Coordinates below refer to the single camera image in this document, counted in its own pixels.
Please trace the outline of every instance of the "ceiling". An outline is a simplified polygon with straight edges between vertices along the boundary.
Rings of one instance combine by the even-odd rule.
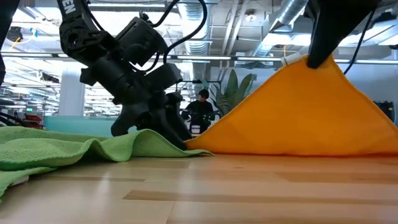
[[[14,44],[6,40],[2,52],[41,52],[41,53],[61,53],[59,41],[59,25],[62,21],[60,11],[55,0],[26,0],[21,1],[21,6],[13,17],[12,26],[22,28],[24,36],[21,43]],[[261,43],[271,46],[268,56],[283,57],[300,52],[308,51],[310,43],[310,33],[312,23],[309,19],[300,16],[295,22],[290,33],[274,33],[266,35],[264,24],[270,15],[277,14],[281,6],[281,0],[208,0],[209,17],[207,24],[207,35],[201,39],[195,37],[193,42],[209,43],[208,55],[223,55],[228,50],[222,51],[225,45],[224,39],[228,33],[230,20],[232,27],[227,38],[227,48],[231,47],[230,55],[249,55]],[[375,13],[378,17],[383,12],[397,12],[398,0],[384,0]],[[146,12],[152,22],[157,22],[165,9],[165,1],[135,1],[135,0],[92,0],[91,10],[98,22],[112,35],[117,35],[133,17],[138,16],[139,11]],[[246,20],[247,10],[252,9],[255,20]],[[182,38],[191,27],[192,23],[187,22],[180,13],[180,5],[175,7],[166,20],[156,30],[166,40],[167,44]],[[363,42],[358,58],[384,58],[391,54],[388,45],[398,44],[398,22],[397,20],[375,24],[368,30]],[[354,47],[357,45],[359,36],[363,29],[364,22],[357,26],[342,44],[335,50],[335,57],[351,58]],[[173,55],[185,55],[187,46],[179,45],[171,52]],[[17,57],[6,57],[4,59],[7,75],[5,84],[31,85],[33,87],[2,88],[0,98],[13,101],[14,104],[36,104],[43,105],[50,102],[49,108],[41,106],[40,111],[54,113],[59,102],[60,87],[57,83],[45,81],[42,74],[45,73],[52,77],[62,79],[62,71],[71,62],[65,58],[49,59],[28,59]],[[193,71],[196,63],[179,62],[177,65],[182,70],[184,79],[192,80],[197,78]],[[186,100],[183,106],[195,97],[194,85],[191,83],[180,83],[178,86]],[[173,86],[168,91],[175,91]],[[96,84],[93,88],[88,86],[86,89],[86,111],[87,114],[108,114],[115,115],[120,107],[114,106],[111,102],[113,97],[100,85]]]

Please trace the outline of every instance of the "person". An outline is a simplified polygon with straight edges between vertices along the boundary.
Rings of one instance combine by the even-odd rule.
[[[200,134],[204,133],[210,126],[210,121],[205,119],[207,116],[213,116],[213,105],[207,102],[209,98],[208,90],[200,90],[198,99],[191,102],[185,109],[191,114],[191,124],[189,130],[192,131],[192,126],[200,127]]]

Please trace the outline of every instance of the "orange towel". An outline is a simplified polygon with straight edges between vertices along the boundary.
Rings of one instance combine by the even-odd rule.
[[[398,129],[330,57],[280,69],[190,149],[224,154],[353,156],[398,154]]]

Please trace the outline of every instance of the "wooden surface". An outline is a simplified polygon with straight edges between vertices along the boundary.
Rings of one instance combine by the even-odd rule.
[[[0,223],[398,223],[398,158],[80,164],[11,187]]]

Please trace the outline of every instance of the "green towel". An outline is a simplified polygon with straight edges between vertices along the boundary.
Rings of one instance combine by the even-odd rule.
[[[206,150],[182,151],[161,135],[142,130],[115,138],[62,134],[32,128],[0,128],[0,197],[15,181],[55,170],[81,159],[128,161],[131,157],[187,157]]]

